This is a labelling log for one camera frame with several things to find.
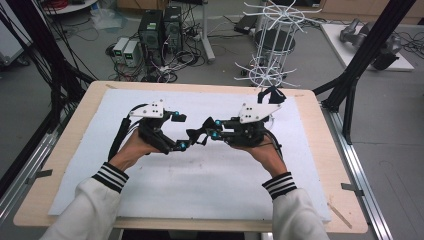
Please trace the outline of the grey table leg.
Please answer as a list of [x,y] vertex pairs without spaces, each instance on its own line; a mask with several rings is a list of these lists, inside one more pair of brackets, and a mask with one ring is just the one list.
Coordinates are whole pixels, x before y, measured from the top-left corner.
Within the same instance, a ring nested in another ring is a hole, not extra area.
[[206,55],[206,62],[212,64],[216,57],[213,52],[211,43],[208,38],[208,0],[201,0],[202,2],[202,32],[200,34],[201,42]]

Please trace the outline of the grey metal bracket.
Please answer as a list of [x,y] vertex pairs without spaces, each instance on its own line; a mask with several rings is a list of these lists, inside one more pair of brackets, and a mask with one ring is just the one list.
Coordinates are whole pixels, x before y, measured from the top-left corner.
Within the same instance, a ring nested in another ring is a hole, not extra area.
[[25,181],[26,184],[32,185],[38,178],[48,177],[51,176],[53,172],[53,169],[43,170],[36,172],[32,177],[28,177]]
[[355,195],[357,196],[357,197],[361,197],[361,196],[363,196],[364,195],[364,191],[363,190],[361,190],[361,189],[359,189],[356,185],[354,185],[354,184],[348,184],[348,183],[342,183],[341,184],[341,188],[343,189],[343,190],[347,190],[347,191],[352,191],[352,192],[354,192],[355,193]]

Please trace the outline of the white foam board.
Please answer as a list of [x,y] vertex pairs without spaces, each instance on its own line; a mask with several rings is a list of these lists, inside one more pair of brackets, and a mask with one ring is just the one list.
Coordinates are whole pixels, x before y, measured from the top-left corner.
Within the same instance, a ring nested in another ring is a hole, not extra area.
[[[229,119],[256,95],[205,92],[109,89],[64,172],[50,214],[59,215],[74,198],[75,187],[106,160],[122,119],[138,104],[162,101],[166,109],[186,115],[183,123],[163,126],[171,139],[183,139],[207,118]],[[267,128],[282,146],[284,162],[295,184],[306,190],[321,219],[330,221],[300,107],[288,97]],[[176,219],[269,220],[272,201],[263,188],[269,174],[251,156],[221,141],[209,140],[184,152],[151,154],[128,171],[119,216]]]

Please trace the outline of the clear plastic bag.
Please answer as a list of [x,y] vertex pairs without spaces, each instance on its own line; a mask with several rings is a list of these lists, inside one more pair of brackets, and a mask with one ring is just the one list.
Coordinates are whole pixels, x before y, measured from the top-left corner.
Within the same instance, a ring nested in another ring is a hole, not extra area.
[[125,17],[113,9],[93,9],[90,14],[96,30],[121,29],[127,22]]

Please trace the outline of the person's left hand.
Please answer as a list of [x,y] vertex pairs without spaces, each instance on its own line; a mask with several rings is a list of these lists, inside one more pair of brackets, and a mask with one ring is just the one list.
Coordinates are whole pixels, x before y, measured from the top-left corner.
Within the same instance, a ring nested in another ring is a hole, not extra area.
[[138,131],[134,130],[109,163],[120,171],[125,172],[128,168],[135,165],[141,157],[150,153],[159,153],[159,150],[146,143],[138,136]]

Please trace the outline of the grey robot part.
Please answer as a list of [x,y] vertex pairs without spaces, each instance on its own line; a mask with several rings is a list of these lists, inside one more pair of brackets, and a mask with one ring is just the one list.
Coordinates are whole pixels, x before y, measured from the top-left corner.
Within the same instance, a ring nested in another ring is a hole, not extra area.
[[[356,27],[359,22],[360,20],[355,18],[339,34],[339,40],[342,43],[350,42],[356,49],[364,43],[374,26],[374,22],[368,22],[361,27],[359,32],[356,32]],[[371,66],[379,71],[387,69],[393,62],[399,59],[397,53],[400,52],[401,48],[401,38],[395,34],[391,34],[379,48],[378,54],[371,61]]]

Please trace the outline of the large black computer tower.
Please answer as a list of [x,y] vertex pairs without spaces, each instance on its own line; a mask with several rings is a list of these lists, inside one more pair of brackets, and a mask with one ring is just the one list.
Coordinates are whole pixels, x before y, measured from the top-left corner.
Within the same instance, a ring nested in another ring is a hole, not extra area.
[[162,66],[162,47],[164,43],[163,12],[146,10],[138,28],[143,56],[148,66]]

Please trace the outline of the white wire display rack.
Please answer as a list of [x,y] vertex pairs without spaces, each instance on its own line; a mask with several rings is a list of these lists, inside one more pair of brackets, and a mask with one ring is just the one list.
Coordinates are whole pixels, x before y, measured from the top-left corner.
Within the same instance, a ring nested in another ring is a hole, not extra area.
[[[296,2],[297,0],[289,0],[288,3],[265,0],[262,5],[246,4],[250,8],[257,9],[256,13],[246,13],[247,16],[256,16],[259,20],[253,38],[260,30],[263,31],[262,37],[265,37],[267,30],[276,29],[277,31],[286,31],[295,40],[295,34],[298,31],[303,32],[302,24],[306,21],[314,21],[306,16],[308,10],[300,10],[295,7]],[[287,59],[281,68],[278,64],[271,62],[268,62],[265,66],[259,65],[257,59],[262,52],[262,45],[262,41],[259,47],[255,45],[256,53],[252,55],[252,59],[247,65],[237,64],[243,74],[241,77],[236,77],[236,80],[249,80],[255,87],[260,88],[260,92],[270,86],[276,86],[278,89],[283,84],[291,86],[291,83],[286,82],[285,78],[288,74],[294,72],[294,69],[287,70],[285,68]]]

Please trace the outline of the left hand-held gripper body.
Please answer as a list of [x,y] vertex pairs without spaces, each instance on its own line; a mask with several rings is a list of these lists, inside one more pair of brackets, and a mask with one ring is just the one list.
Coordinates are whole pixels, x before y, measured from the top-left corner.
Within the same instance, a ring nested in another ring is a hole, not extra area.
[[139,139],[165,155],[171,152],[173,141],[162,131],[162,126],[169,119],[170,113],[165,111],[162,100],[137,105],[130,110],[129,116],[139,117],[137,127]]

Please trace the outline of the black round stool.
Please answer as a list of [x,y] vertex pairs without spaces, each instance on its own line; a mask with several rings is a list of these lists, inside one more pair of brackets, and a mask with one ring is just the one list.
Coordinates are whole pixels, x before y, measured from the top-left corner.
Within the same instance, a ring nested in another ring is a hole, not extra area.
[[276,29],[267,30],[265,37],[260,30],[254,35],[254,42],[257,47],[262,41],[262,52],[257,59],[260,66],[265,66],[268,62],[278,64],[281,68],[285,64],[287,56],[294,50],[296,41],[286,31]]

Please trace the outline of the round white table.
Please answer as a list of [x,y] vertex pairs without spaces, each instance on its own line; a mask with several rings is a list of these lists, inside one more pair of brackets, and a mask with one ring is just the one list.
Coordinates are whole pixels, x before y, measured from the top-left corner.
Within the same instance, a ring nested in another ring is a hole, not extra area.
[[64,8],[43,7],[42,10],[48,15],[67,14],[89,8],[97,2],[98,0],[84,0],[83,4],[68,4]]

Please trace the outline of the person's right hand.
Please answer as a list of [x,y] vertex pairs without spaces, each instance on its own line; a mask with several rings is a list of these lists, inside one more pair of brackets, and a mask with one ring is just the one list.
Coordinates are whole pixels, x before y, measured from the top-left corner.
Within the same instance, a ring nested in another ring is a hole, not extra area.
[[277,152],[274,144],[268,139],[265,139],[256,147],[235,146],[235,149],[249,153],[262,165],[272,178],[287,172],[287,167],[283,162],[282,156]]

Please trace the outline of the black frame post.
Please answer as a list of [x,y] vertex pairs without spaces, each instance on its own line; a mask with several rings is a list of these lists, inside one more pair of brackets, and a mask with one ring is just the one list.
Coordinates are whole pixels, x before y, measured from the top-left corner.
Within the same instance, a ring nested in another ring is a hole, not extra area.
[[43,80],[50,88],[51,110],[48,114],[49,129],[61,124],[62,112],[70,112],[86,93],[95,78],[82,72],[77,63],[72,65],[56,43],[54,32],[64,41],[73,59],[79,59],[68,44],[61,26],[51,25],[42,10],[40,0],[5,0],[15,14],[18,27],[0,11],[0,20],[35,64]]
[[351,125],[357,83],[415,2],[416,0],[389,0],[370,34],[365,38],[364,43],[359,47],[345,70],[334,80],[313,90],[315,95],[331,90],[329,97],[322,101],[322,106],[330,112],[337,113],[341,103],[345,102],[341,132],[349,145],[352,144]]

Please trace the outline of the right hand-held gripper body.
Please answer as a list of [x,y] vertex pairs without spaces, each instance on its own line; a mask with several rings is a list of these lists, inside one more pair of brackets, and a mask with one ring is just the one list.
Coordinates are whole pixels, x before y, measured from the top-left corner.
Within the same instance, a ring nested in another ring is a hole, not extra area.
[[232,129],[223,133],[223,140],[233,146],[258,146],[267,131],[264,123],[280,108],[280,104],[244,103],[237,117],[223,121],[225,129]]

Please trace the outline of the aluminium rail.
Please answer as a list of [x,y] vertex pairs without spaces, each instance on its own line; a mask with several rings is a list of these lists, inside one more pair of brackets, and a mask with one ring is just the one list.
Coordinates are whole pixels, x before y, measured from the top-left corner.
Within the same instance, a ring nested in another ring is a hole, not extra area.
[[356,197],[361,210],[364,212],[367,225],[371,228],[377,240],[394,240],[356,150],[352,144],[348,143],[347,138],[342,133],[342,117],[337,112],[331,112],[325,108],[321,108],[321,110],[333,139],[340,149],[342,161],[351,180],[350,184],[354,184],[364,191],[363,196]]
[[57,127],[54,130],[36,131],[18,155],[17,164],[9,168],[13,179],[0,197],[0,226],[7,221],[12,210],[33,185],[26,184],[26,179],[32,177],[36,172],[43,171],[42,167],[63,131],[62,127]]

